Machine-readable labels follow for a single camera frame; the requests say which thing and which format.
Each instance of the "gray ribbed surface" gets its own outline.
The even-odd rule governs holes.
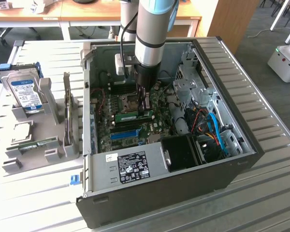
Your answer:
[[[226,189],[159,210],[155,215],[134,218],[131,224],[126,221],[129,228],[112,225],[101,230],[290,231],[290,135],[217,39],[198,41],[266,154]],[[53,83],[57,81],[52,89],[55,98],[63,94],[58,75],[63,70],[70,71],[74,80],[72,92],[79,99],[81,116],[83,83],[78,46],[67,42],[27,42],[18,62],[40,59],[45,76],[51,77]],[[37,49],[43,49],[47,55],[39,57],[39,53],[33,52]],[[81,167],[82,161],[78,159],[6,177],[0,169],[0,231],[90,231],[75,204],[69,202],[70,176]]]

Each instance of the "floor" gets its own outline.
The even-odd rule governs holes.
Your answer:
[[[275,47],[284,44],[290,29],[280,29],[274,32],[265,31],[257,38],[247,38],[249,35],[257,34],[260,30],[270,28],[274,21],[274,18],[271,17],[274,6],[272,8],[270,6],[271,2],[267,0],[264,8],[258,7],[256,9],[235,56],[290,129],[290,83],[283,82],[267,65],[267,61],[274,52]],[[284,27],[286,21],[287,17],[282,18],[277,28]],[[94,30],[94,27],[83,28],[87,35],[91,35]],[[36,28],[36,30],[41,35],[42,40],[63,39],[59,28]],[[91,38],[107,38],[108,30],[108,27],[96,28]],[[76,28],[70,28],[70,34],[73,40],[82,39],[79,36],[80,32]],[[3,47],[0,43],[0,63],[5,63],[8,60],[14,40],[35,40],[35,35],[28,28],[12,30],[6,36],[9,46]]]

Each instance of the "hard drive label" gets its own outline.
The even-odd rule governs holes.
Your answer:
[[[32,80],[12,81],[11,85],[23,108],[37,110],[42,107],[38,93],[33,90],[34,82]]]
[[[118,167],[122,184],[150,177],[144,151],[118,156]]]

